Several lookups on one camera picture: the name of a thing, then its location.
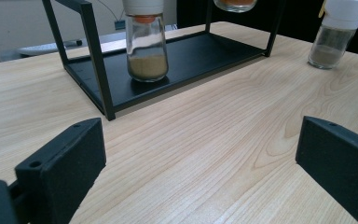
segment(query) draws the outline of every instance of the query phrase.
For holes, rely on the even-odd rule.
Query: spice shaker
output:
[[[309,64],[322,69],[338,65],[358,28],[358,0],[325,0],[325,16],[313,42]]]
[[[163,4],[163,0],[123,0],[127,16],[127,66],[137,81],[158,81],[168,72]]]
[[[213,0],[214,4],[225,10],[230,12],[246,12],[252,9],[257,0]]]

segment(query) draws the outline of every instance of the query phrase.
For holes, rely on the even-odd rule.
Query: white lid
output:
[[[323,25],[344,30],[358,28],[358,0],[326,0]]]
[[[156,15],[164,10],[164,0],[123,0],[127,15]]]

